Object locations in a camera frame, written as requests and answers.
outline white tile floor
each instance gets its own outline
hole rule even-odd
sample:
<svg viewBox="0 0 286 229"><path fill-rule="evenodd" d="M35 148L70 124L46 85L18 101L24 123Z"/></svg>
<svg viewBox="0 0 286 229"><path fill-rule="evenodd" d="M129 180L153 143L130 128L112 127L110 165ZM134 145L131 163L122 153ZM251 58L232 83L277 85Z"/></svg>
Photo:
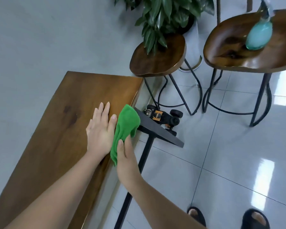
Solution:
<svg viewBox="0 0 286 229"><path fill-rule="evenodd" d="M286 8L286 0L273 0L275 8ZM259 0L254 0L256 10ZM246 0L222 0L222 20L244 13ZM200 40L206 40L216 19L203 14ZM195 71L204 92L212 69L204 62ZM173 76L191 110L198 103L198 89L191 73ZM225 71L212 91L211 103L228 111L254 109L263 75ZM257 208L267 216L271 228L286 228L286 71L274 73L270 81L272 106L266 118L254 128L251 116L230 115L208 107L189 116L184 106L180 124L174 128L184 147L155 140L142 175L144 179L182 210L199 207L209 229L240 228L244 212ZM181 103L169 82L160 102ZM263 97L258 114L265 108ZM147 135L142 134L135 153L140 158ZM126 190L121 186L104 228L114 228ZM123 228L150 228L137 203L132 200Z"/></svg>

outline gray wall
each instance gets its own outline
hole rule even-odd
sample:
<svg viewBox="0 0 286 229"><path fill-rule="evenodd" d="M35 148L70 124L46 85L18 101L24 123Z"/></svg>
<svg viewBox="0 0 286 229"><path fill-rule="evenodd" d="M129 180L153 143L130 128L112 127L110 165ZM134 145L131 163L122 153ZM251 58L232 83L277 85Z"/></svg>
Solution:
<svg viewBox="0 0 286 229"><path fill-rule="evenodd" d="M113 0L0 0L0 193L66 71L132 75L140 15Z"/></svg>

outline forearm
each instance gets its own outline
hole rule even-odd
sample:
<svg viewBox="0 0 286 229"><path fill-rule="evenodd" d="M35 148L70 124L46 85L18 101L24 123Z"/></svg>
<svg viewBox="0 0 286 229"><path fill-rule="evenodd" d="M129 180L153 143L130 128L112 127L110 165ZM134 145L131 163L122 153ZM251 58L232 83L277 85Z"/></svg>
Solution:
<svg viewBox="0 0 286 229"><path fill-rule="evenodd" d="M86 153L6 228L67 228L99 161Z"/></svg>
<svg viewBox="0 0 286 229"><path fill-rule="evenodd" d="M206 229L150 186L143 178L128 188L153 229Z"/></svg>

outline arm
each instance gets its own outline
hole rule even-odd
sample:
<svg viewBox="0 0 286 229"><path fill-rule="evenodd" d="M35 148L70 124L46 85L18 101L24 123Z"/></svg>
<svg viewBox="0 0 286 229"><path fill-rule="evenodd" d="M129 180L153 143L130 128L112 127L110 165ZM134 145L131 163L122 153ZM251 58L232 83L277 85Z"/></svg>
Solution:
<svg viewBox="0 0 286 229"><path fill-rule="evenodd" d="M153 229L206 229L142 178L130 137L118 143L117 171L121 183L136 200Z"/></svg>
<svg viewBox="0 0 286 229"><path fill-rule="evenodd" d="M41 194L6 228L67 228L99 162L109 153L116 115L108 122L109 102L95 109L86 128L86 154L60 179Z"/></svg>

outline wooden stool seat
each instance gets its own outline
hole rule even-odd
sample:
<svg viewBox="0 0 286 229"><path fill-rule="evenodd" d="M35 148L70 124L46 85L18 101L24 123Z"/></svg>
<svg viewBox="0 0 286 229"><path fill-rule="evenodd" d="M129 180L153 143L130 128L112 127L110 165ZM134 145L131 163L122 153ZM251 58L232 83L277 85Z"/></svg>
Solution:
<svg viewBox="0 0 286 229"><path fill-rule="evenodd" d="M286 9L276 10L271 19L273 34L265 48L250 51L246 37L260 20L260 13L242 14L216 26L203 49L206 63L216 69L274 73L286 70Z"/></svg>
<svg viewBox="0 0 286 229"><path fill-rule="evenodd" d="M134 50L129 68L138 77L165 76L176 71L186 54L185 39L180 34L166 37L167 49L158 47L156 54L146 53L143 42Z"/></svg>

